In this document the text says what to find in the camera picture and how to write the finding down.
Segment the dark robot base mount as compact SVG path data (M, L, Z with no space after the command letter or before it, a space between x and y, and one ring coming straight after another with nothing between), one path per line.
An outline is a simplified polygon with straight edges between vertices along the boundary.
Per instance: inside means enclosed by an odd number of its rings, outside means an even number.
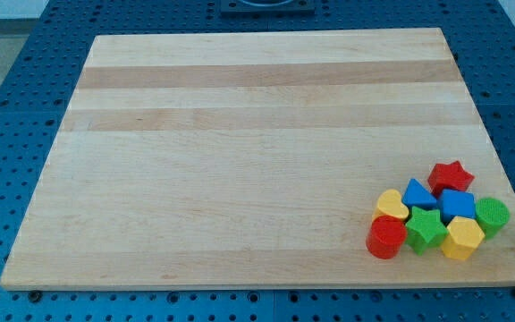
M315 0L218 0L222 15L313 13Z

